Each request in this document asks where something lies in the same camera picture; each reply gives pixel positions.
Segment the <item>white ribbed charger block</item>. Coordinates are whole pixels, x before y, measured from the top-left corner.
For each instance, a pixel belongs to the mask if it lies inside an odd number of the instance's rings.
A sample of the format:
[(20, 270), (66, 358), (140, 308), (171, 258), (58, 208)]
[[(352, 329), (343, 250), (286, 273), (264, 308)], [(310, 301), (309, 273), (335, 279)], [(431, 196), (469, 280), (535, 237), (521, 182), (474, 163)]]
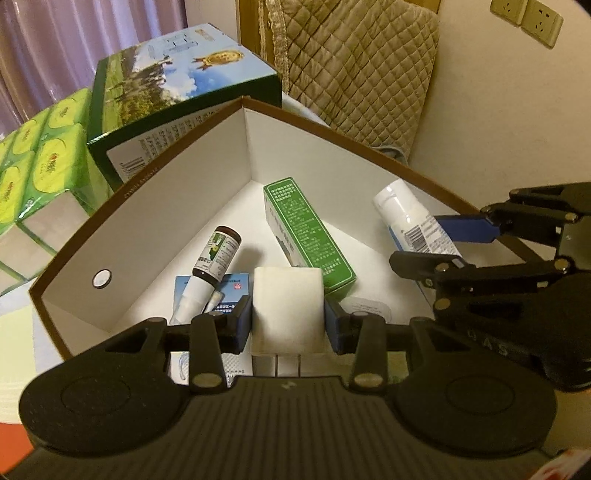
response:
[(301, 376), (325, 353), (322, 270), (257, 267), (252, 290), (252, 373)]

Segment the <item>blue white medicine box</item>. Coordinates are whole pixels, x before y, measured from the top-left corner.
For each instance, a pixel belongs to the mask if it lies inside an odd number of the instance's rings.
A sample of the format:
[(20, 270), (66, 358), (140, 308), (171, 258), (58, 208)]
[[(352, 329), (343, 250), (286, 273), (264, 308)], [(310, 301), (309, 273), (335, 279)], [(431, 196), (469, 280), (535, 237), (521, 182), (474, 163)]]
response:
[[(176, 307), (189, 276), (177, 276), (174, 283), (173, 306)], [(206, 310), (214, 310), (224, 314), (232, 312), (233, 308), (238, 305), (238, 301), (243, 295), (250, 294), (249, 273), (230, 273), (225, 274), (218, 291), (212, 296), (217, 301), (215, 307), (211, 305), (206, 307)], [(226, 374), (226, 380), (230, 385), (235, 376), (252, 376), (252, 353), (250, 353), (250, 342), (245, 345), (245, 350), (240, 354), (222, 354), (222, 363)], [(171, 379), (182, 385), (188, 384), (188, 353), (187, 352), (173, 352), (170, 357), (169, 375)]]

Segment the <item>beige quilted chair cover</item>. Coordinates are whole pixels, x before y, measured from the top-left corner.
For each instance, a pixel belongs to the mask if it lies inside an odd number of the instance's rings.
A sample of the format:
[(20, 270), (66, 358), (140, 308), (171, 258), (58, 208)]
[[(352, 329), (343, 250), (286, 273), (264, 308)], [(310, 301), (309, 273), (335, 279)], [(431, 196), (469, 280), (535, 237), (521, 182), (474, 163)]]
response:
[(260, 1), (283, 92), (342, 135), (406, 163), (436, 63), (439, 17), (408, 1)]

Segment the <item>double wall socket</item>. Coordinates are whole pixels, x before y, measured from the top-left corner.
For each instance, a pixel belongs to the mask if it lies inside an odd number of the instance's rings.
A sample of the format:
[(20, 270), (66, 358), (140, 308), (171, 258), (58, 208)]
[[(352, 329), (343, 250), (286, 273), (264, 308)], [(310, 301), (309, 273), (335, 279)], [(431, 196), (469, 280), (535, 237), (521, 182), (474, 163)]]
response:
[(537, 0), (492, 0), (490, 11), (549, 49), (555, 47), (564, 23), (559, 13)]

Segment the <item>red table mat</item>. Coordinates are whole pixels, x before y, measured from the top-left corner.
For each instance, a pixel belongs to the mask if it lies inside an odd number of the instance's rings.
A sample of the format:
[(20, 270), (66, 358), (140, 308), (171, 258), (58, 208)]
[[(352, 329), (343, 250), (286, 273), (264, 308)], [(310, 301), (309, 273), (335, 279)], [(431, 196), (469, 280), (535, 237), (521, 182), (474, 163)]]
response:
[(0, 424), (0, 472), (6, 473), (33, 451), (21, 424)]

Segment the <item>green white medicine box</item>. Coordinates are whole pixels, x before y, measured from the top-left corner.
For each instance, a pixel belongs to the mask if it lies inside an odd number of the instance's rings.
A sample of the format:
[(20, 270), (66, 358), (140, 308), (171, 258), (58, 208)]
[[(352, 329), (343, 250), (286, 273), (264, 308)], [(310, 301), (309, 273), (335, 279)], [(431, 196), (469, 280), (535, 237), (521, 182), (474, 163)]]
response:
[(325, 294), (346, 297), (356, 272), (293, 178), (263, 187), (266, 222), (293, 267), (322, 270)]

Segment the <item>clear plastic blister case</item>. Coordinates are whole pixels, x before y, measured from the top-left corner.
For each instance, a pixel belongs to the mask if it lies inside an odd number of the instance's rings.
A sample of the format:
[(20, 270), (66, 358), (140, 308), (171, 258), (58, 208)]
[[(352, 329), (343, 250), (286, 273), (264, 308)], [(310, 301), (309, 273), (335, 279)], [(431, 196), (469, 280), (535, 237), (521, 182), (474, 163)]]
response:
[(386, 323), (392, 320), (392, 312), (388, 305), (383, 302), (370, 300), (361, 297), (348, 296), (339, 302), (346, 313), (366, 312), (368, 314), (381, 316)]

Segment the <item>brown cardboard box white inside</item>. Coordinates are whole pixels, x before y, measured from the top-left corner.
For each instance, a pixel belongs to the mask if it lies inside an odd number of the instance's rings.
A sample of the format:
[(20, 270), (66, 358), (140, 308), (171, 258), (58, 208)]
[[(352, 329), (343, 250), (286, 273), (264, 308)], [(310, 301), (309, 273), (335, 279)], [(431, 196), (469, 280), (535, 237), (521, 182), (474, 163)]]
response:
[(394, 241), (374, 197), (403, 179), (435, 215), (477, 208), (433, 180), (328, 127), (243, 98), (214, 114), (125, 183), (74, 234), (30, 290), (63, 359), (150, 317), (169, 317), (174, 282), (214, 228), (242, 236), (231, 267), (283, 267), (263, 188), (293, 178), (356, 273), (349, 292), (386, 304), (394, 323), (434, 299), (389, 264)]

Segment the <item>green milk carton box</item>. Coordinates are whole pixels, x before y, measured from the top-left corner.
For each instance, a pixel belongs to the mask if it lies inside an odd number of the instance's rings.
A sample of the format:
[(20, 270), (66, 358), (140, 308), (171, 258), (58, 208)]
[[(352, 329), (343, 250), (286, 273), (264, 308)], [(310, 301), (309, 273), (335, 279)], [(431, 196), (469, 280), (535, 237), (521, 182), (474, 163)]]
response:
[(229, 102), (280, 107), (280, 75), (209, 23), (123, 49), (99, 61), (87, 146), (117, 190)]

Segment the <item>checkered pastel tablecloth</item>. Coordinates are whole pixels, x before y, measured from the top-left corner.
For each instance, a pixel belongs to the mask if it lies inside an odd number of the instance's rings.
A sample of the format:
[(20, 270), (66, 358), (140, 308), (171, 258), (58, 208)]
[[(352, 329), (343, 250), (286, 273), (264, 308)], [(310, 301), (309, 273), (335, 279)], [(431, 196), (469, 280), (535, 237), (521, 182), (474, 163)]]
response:
[(63, 362), (35, 307), (29, 290), (36, 277), (1, 297), (1, 423), (20, 424), (18, 405), (25, 387)]

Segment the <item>white bottle with barcode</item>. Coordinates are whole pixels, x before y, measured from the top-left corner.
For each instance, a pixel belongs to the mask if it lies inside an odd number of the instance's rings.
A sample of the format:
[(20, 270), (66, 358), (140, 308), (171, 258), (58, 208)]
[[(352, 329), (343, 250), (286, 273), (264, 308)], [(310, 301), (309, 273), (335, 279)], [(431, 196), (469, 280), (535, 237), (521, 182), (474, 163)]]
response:
[(440, 223), (402, 179), (384, 187), (373, 203), (400, 250), (461, 255)]

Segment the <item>pink curtain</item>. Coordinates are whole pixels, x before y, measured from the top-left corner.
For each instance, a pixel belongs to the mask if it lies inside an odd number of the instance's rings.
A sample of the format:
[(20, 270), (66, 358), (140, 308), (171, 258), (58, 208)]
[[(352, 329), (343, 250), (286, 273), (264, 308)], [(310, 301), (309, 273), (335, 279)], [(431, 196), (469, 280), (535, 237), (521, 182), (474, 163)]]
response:
[(90, 87), (99, 60), (186, 26), (183, 1), (3, 1), (1, 136)]

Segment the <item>brown spray bottle white cap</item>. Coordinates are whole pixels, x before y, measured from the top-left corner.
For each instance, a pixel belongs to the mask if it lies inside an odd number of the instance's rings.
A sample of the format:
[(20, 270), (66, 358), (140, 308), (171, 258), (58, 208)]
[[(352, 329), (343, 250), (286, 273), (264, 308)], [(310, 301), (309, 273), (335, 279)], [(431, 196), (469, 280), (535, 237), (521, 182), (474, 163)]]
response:
[(169, 324), (186, 325), (206, 305), (235, 258), (242, 237), (228, 226), (217, 226), (193, 264), (190, 279), (173, 310)]

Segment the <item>green tissue pack bundle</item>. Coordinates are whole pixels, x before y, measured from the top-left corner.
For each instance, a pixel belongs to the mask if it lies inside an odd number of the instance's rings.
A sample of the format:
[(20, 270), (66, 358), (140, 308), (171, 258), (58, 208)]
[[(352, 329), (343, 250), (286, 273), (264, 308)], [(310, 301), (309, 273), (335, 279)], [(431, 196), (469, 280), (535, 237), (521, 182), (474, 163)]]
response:
[(42, 110), (1, 141), (1, 292), (41, 273), (112, 190), (86, 145), (91, 90)]

